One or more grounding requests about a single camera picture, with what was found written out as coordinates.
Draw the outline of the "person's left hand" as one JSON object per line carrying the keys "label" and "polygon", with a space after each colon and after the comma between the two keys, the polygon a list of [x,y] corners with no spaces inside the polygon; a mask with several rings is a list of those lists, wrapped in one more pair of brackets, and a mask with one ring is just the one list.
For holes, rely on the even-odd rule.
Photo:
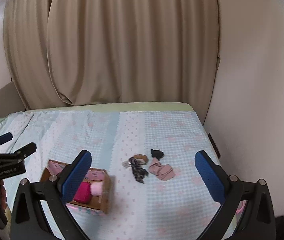
{"label": "person's left hand", "polygon": [[0,194],[0,198],[1,198],[1,206],[3,210],[6,210],[7,208],[7,193],[6,193],[6,189],[4,187],[4,181],[0,181],[0,189],[1,189],[1,194]]}

